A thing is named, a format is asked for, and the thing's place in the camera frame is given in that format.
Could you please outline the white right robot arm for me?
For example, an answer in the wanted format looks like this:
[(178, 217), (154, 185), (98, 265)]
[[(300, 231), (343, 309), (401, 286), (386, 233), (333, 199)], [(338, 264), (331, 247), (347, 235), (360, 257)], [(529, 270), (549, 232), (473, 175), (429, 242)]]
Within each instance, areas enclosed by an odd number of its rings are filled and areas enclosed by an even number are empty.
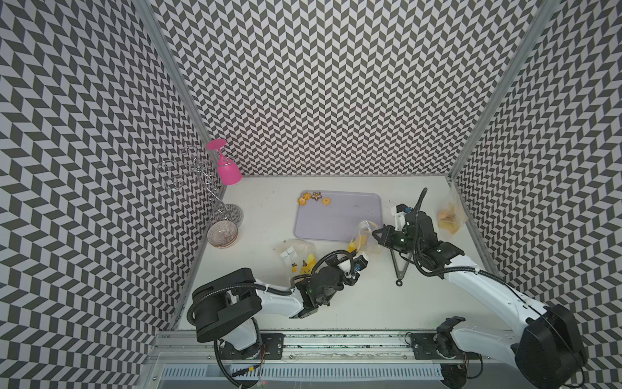
[(509, 327), (507, 332), (492, 330), (470, 324), (462, 316), (450, 317), (432, 338), (440, 358), (470, 353), (491, 357), (517, 369), (537, 388), (568, 387), (575, 374), (586, 378), (587, 352), (570, 310), (518, 292), (459, 247), (439, 240), (431, 218), (419, 206), (400, 204), (395, 221), (372, 232), (380, 246), (401, 254), (424, 277), (458, 286)]

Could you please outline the steel black-tipped tongs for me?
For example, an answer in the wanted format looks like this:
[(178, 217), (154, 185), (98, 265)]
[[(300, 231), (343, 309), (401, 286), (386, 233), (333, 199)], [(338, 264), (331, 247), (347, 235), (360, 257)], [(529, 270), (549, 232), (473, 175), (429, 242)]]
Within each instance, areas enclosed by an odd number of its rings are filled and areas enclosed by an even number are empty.
[(402, 287), (403, 279), (407, 273), (408, 267), (413, 261), (413, 253), (404, 254), (401, 252), (390, 250), (390, 255), (391, 255), (392, 263), (393, 263), (394, 270), (395, 270), (395, 276), (396, 276), (395, 284), (398, 287)]

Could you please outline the clear resealable bag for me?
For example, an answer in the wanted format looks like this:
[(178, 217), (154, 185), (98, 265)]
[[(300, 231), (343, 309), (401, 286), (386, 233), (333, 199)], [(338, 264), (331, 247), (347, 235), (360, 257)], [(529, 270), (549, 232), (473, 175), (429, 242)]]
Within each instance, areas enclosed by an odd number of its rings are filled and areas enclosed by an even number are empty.
[(455, 235), (467, 223), (467, 213), (454, 183), (449, 184), (449, 192), (437, 209), (437, 224), (442, 230)]

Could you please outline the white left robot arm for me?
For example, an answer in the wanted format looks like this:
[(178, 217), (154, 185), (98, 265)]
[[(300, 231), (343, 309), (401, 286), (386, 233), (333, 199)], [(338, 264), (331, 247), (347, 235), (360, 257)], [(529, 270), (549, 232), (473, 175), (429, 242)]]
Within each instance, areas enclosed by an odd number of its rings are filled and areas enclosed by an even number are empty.
[(306, 274), (291, 278), (288, 287), (261, 282), (243, 267), (196, 288), (186, 320), (199, 343), (223, 340), (239, 352), (255, 349), (260, 344), (256, 314), (305, 319), (355, 285), (368, 265), (365, 254), (332, 251)]

